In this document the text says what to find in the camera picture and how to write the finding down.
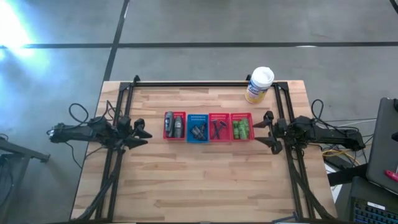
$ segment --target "white container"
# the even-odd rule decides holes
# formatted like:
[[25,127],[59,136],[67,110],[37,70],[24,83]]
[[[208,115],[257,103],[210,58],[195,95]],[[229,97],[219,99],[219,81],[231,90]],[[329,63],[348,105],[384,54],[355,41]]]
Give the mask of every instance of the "white container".
[[258,67],[253,71],[246,90],[246,99],[250,103],[260,103],[266,91],[274,81],[274,72],[269,67]]

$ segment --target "yellow label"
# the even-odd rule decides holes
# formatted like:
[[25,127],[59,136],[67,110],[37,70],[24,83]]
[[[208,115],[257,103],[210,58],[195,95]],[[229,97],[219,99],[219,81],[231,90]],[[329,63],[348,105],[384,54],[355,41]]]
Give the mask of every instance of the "yellow label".
[[266,92],[258,93],[258,95],[253,95],[249,91],[246,92],[245,97],[249,103],[260,103],[264,97],[266,96]]

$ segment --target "concrete floor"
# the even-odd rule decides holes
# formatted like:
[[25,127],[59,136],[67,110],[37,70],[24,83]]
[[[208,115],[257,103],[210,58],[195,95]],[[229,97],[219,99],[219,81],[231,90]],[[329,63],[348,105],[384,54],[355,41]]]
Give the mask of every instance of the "concrete floor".
[[[112,43],[123,0],[0,1],[0,44]],[[397,41],[388,0],[131,0],[121,43]],[[46,130],[92,116],[110,49],[0,49],[0,133],[51,154],[31,161],[9,223],[68,220],[80,169]],[[398,47],[119,49],[110,80],[242,80],[269,66],[278,80],[305,80],[325,120],[374,118],[396,98]],[[371,134],[374,123],[358,125]],[[78,162],[86,144],[73,142]]]

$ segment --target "butcher block tabletop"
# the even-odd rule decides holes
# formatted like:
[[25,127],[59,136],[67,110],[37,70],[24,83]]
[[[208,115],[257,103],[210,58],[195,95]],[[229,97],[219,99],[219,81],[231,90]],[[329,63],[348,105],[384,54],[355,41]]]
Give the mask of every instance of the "butcher block tabletop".
[[[104,113],[107,100],[116,106],[119,84],[104,82],[97,116]],[[294,114],[312,117],[304,82],[288,84]],[[190,144],[163,139],[166,111],[251,113],[253,123],[258,123],[266,111],[272,110],[275,119],[279,118],[273,89],[257,105],[246,101],[245,91],[246,87],[135,87],[130,117],[132,122],[145,119],[145,130],[153,138],[146,145],[127,149],[123,155],[113,221],[270,222],[291,216],[294,200],[284,150],[273,155],[271,149],[255,140]],[[267,133],[267,128],[254,131],[255,136]],[[89,143],[87,154],[99,147],[98,143]],[[84,162],[71,218],[81,215],[98,193],[105,158],[106,150],[102,149]],[[311,191],[336,216],[319,148],[306,148],[304,161]]]

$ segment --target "black clamp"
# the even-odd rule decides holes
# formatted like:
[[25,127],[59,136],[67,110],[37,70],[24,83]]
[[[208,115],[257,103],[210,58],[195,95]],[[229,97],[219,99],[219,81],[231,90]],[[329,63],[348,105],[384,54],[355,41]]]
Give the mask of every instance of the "black clamp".
[[263,117],[263,121],[253,125],[254,128],[269,128],[268,137],[255,137],[254,139],[271,147],[273,154],[278,154],[282,150],[282,143],[277,140],[284,135],[287,128],[285,119],[278,119],[277,125],[272,125],[274,114],[272,111],[267,111]]

